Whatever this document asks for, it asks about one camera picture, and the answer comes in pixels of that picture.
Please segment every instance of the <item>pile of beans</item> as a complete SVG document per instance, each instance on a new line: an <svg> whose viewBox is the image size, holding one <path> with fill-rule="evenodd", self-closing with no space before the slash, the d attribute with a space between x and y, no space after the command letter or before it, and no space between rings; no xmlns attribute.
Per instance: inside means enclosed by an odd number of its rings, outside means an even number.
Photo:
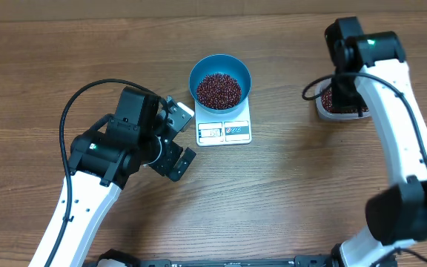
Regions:
<svg viewBox="0 0 427 267"><path fill-rule="evenodd" d="M217 110L232 108L240 102L242 89L227 74L207 75L197 87L197 99L207 108Z"/></svg>
<svg viewBox="0 0 427 267"><path fill-rule="evenodd" d="M320 101L322 103L322 106L325 110L327 110L329 113L334 114L344 114L344 113L357 113L356 108L350 108L350 109L339 109L332 106L332 89L327 90L321 97ZM368 108L362 108L362 112L368 112Z"/></svg>

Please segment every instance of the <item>bowl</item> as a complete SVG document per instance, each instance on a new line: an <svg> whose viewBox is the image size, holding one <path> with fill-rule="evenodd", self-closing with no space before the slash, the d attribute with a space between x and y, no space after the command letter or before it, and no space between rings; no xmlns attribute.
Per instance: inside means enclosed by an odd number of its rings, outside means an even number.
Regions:
<svg viewBox="0 0 427 267"><path fill-rule="evenodd" d="M197 87L200 82L207 76L215 73L228 74L230 77L238 81L238 85L242 89L242 97L240 102L232 108L217 110L208 108L202 105L197 98ZM248 97L251 90L251 75L245 64L234 56L217 54L208 56L193 67L191 76L189 77L189 89L193 99L205 110L215 114L226 114L236 110Z"/></svg>

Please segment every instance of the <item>wooden table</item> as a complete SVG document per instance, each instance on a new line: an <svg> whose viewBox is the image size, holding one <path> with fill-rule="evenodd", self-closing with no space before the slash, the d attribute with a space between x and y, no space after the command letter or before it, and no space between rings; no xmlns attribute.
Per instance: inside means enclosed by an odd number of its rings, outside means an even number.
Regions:
<svg viewBox="0 0 427 267"><path fill-rule="evenodd" d="M193 108L188 76L229 53L250 69L253 142L199 148L180 182L149 168L131 176L88 259L109 248L142 259L275 258L328 253L365 225L366 201L388 185L373 122L327 123L300 97L331 73L323 38L353 14L116 19L0 24L0 266L26 266L62 186L62 109L81 86L127 79ZM359 14L367 33L394 30L427 123L427 13ZM122 85L76 100L66 143L115 110ZM427 242L416 250L427 256ZM403 266L421 266L404 256Z"/></svg>

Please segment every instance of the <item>kitchen scale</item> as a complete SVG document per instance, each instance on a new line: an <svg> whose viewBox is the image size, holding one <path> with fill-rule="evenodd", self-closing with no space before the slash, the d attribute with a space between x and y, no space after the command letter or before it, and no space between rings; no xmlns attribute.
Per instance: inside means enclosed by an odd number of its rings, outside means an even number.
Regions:
<svg viewBox="0 0 427 267"><path fill-rule="evenodd" d="M200 82L212 74L227 74L242 89L239 103L228 109L216 110L199 103L196 89ZM199 61L189 77L189 88L195 100L196 142L199 146L239 145L251 142L251 120L248 95L251 75L239 59L225 54L208 56Z"/></svg>
<svg viewBox="0 0 427 267"><path fill-rule="evenodd" d="M237 109L226 114L211 113L197 102L195 107L197 145L239 145L251 142L248 98Z"/></svg>

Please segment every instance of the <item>plastic container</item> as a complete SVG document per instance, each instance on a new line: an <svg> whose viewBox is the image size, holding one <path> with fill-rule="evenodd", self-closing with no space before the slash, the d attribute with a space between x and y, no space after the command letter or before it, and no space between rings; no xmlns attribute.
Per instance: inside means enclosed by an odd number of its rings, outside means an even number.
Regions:
<svg viewBox="0 0 427 267"><path fill-rule="evenodd" d="M330 79L320 82L316 89L314 90L314 94L320 93L322 90L327 87L331 83ZM370 117L370 111L363 112L363 117L359 117L358 113L330 113L323 106L321 102L321 97L316 98L316 108L319 113L319 118L324 119L326 121L344 121L351 119L364 119Z"/></svg>
<svg viewBox="0 0 427 267"><path fill-rule="evenodd" d="M238 85L242 89L242 97L240 102L232 108L224 110L216 110L207 108L202 105L197 99L197 87L200 82L207 76L215 73L228 74L230 77L238 81ZM245 64L234 56L225 54L216 54L208 56L199 61L192 69L189 77L189 89L193 99L205 110L215 114L226 114L236 110L248 97L251 90L251 75Z"/></svg>

